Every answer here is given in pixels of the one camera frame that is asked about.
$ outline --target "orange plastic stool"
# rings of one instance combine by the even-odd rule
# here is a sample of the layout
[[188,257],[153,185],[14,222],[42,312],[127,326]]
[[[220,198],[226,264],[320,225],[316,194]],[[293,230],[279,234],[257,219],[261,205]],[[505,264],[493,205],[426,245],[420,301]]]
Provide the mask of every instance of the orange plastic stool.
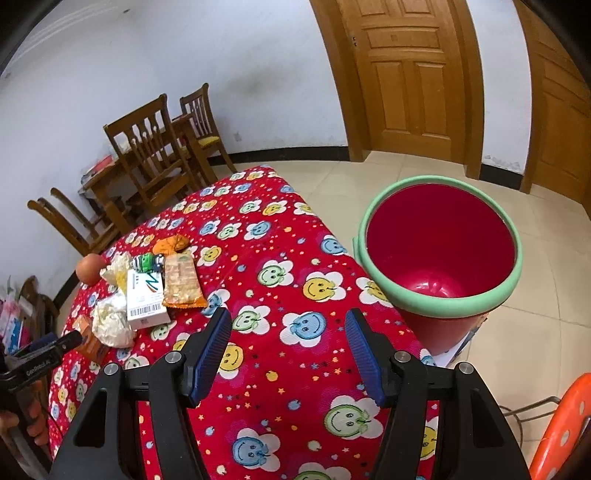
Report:
[[532,480],[548,480],[562,467],[591,416],[591,373],[581,375],[564,394],[544,432],[534,459]]

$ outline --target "white wall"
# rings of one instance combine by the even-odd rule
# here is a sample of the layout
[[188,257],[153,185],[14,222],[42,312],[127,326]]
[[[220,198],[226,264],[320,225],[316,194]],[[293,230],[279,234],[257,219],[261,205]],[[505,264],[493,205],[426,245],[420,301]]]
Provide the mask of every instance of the white wall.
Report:
[[482,162],[523,173],[530,146],[531,76],[513,0],[466,0],[484,80]]
[[[39,28],[78,9],[64,0]],[[27,201],[57,187],[85,212],[81,174],[106,154],[104,124],[161,93],[125,17],[98,15],[59,32],[0,79],[0,282],[35,274],[53,297],[78,253]]]
[[209,83],[230,153],[347,144],[309,0],[146,0],[129,16],[172,115]]

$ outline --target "door panel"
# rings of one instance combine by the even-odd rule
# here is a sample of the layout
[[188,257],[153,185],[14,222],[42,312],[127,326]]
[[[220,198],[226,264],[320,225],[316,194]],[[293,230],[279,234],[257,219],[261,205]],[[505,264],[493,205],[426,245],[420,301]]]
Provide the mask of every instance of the door panel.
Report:
[[591,173],[589,88],[546,24],[521,2],[516,6],[532,75],[532,141],[527,169],[534,169],[533,183],[582,202]]
[[463,161],[465,86],[447,0],[338,0],[374,150]]

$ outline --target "plastic bucket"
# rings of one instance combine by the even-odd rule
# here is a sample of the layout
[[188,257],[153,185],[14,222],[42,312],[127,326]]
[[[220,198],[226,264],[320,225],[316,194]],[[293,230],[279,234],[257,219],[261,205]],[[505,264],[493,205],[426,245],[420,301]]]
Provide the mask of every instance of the plastic bucket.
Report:
[[511,295],[523,262],[517,229],[501,207],[440,176],[401,180],[379,194],[353,253],[432,355]]

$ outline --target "green bucket rim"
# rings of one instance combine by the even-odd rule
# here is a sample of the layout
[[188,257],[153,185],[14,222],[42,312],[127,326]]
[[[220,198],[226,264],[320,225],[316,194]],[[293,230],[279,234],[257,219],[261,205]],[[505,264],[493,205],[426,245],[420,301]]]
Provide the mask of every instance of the green bucket rim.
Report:
[[[380,272],[378,267],[372,262],[367,252],[366,247],[366,234],[369,221],[373,217],[374,212],[378,206],[390,195],[398,192],[404,188],[419,185],[424,183],[438,183],[443,185],[449,185],[469,192],[476,197],[480,198],[488,206],[490,206],[496,213],[501,217],[503,222],[509,229],[515,245],[515,264],[511,273],[497,285],[495,288],[474,295],[471,297],[462,297],[456,299],[447,299],[441,297],[431,297],[420,293],[407,290],[401,287],[397,283],[387,278],[383,273]],[[494,308],[500,306],[506,299],[509,298],[511,293],[515,290],[519,277],[521,275],[521,268],[523,265],[523,250],[521,246],[521,240],[519,233],[513,221],[505,213],[505,211],[497,204],[491,197],[486,193],[478,190],[476,187],[469,185],[461,180],[452,179],[450,177],[443,177],[438,175],[421,175],[418,177],[410,177],[408,179],[400,180],[386,189],[384,189],[376,198],[373,199],[369,207],[367,208],[361,224],[359,225],[358,236],[353,238],[353,255],[355,260],[361,264],[365,271],[370,277],[382,288],[382,286],[388,285],[389,288],[383,288],[388,292],[393,292],[393,295],[397,298],[395,306],[400,307],[408,312],[415,313],[418,315],[441,318],[441,319],[454,319],[454,318],[466,318],[474,315],[489,312]]]

